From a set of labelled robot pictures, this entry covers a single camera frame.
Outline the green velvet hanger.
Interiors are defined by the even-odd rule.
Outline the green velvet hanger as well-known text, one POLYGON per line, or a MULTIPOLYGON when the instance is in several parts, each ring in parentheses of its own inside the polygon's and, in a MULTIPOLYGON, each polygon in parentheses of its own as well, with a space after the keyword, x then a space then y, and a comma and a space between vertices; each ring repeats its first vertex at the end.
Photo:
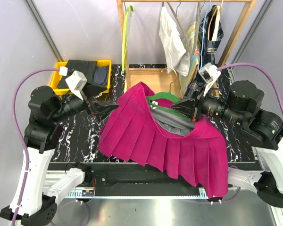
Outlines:
POLYGON ((166 100, 169 100, 173 103, 177 103, 177 102, 180 101, 180 98, 178 98, 177 96, 175 96, 171 93, 172 84, 175 83, 176 80, 177 80, 177 72, 172 67, 166 67, 163 71, 165 71, 167 69, 171 69, 175 73, 175 80, 170 83, 169 91, 168 92, 159 92, 159 93, 156 93, 152 96, 146 96, 147 102, 150 106, 153 106, 157 109, 163 110, 164 112, 170 113, 172 115, 178 116, 178 117, 183 118, 183 119, 189 119, 186 115, 179 113, 177 111, 174 111, 172 108, 162 107, 160 105, 155 105, 153 103, 153 101, 156 101, 156 100, 159 100, 159 99, 166 99, 166 100))

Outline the white garment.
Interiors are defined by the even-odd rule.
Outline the white garment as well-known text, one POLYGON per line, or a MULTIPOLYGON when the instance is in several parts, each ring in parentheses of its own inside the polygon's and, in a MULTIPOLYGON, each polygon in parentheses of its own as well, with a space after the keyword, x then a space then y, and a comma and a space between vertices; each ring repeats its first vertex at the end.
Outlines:
POLYGON ((177 30, 177 25, 166 7, 160 14, 159 37, 164 49, 167 67, 187 77, 190 68, 190 54, 187 52, 177 30))

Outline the magenta pleated skirt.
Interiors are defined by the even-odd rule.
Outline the magenta pleated skirt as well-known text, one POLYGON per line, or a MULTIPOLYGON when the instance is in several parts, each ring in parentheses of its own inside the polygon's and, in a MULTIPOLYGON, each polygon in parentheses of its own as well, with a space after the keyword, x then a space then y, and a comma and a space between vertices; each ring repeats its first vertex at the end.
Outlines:
POLYGON ((118 99, 118 108, 100 132, 99 150, 107 157, 149 164, 170 178, 183 177, 202 185, 207 196, 228 192, 227 145, 223 135, 205 117, 185 136, 162 128, 152 116, 147 97, 154 92, 143 82, 118 99))

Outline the grey hanger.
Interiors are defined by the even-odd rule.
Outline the grey hanger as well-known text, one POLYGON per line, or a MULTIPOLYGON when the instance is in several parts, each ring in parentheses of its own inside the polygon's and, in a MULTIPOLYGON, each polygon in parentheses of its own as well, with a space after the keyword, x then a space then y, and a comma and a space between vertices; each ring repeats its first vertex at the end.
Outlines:
POLYGON ((171 3, 170 3, 170 2, 167 2, 168 6, 169 6, 169 8, 170 8, 170 10, 171 10, 171 12, 172 12, 172 14, 173 14, 173 16, 174 16, 176 22, 177 22, 177 24, 179 25, 179 28, 180 28, 181 32, 183 33, 183 36, 184 36, 183 39, 184 39, 185 42, 186 42, 186 43, 184 44, 184 47, 185 47, 185 49, 186 49, 186 52, 187 52, 187 53, 189 52, 189 54, 191 54, 191 51, 190 51, 190 49, 189 49, 189 40, 188 40, 188 37, 187 37, 186 32, 184 31, 183 26, 182 26, 182 24, 181 24, 181 22, 180 22, 180 20, 179 20, 179 18, 178 18, 178 15, 177 15, 178 8, 180 7, 181 3, 182 3, 182 1, 180 0, 178 6, 176 7, 176 10, 174 10, 174 8, 172 7, 171 3))

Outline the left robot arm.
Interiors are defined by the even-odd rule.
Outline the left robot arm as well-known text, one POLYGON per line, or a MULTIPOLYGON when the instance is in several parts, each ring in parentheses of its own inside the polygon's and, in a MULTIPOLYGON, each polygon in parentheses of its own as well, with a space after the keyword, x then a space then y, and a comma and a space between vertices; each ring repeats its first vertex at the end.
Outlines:
POLYGON ((91 166, 75 162, 58 182, 48 189, 43 188, 49 163, 64 131, 61 121, 87 111, 101 122, 118 108, 118 104, 101 105, 94 100, 104 89, 104 86, 90 84, 87 97, 80 99, 70 95, 64 100, 49 86, 32 91, 28 103, 29 124, 20 136, 24 144, 20 180, 12 203, 0 211, 1 218, 10 220, 12 225, 19 220, 23 226, 45 226, 73 189, 93 182, 91 166))

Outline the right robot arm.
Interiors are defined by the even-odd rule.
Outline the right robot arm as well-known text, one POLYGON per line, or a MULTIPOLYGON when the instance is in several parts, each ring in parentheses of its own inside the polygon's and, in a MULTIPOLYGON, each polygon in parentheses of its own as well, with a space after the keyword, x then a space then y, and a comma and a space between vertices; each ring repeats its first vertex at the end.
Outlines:
POLYGON ((207 115, 235 125, 238 132, 258 152, 269 171, 228 169, 228 183, 256 193, 265 203, 283 209, 283 121, 275 113, 261 109, 264 92, 250 81, 236 81, 226 100, 207 94, 203 84, 192 94, 174 103, 172 109, 192 121, 207 115))

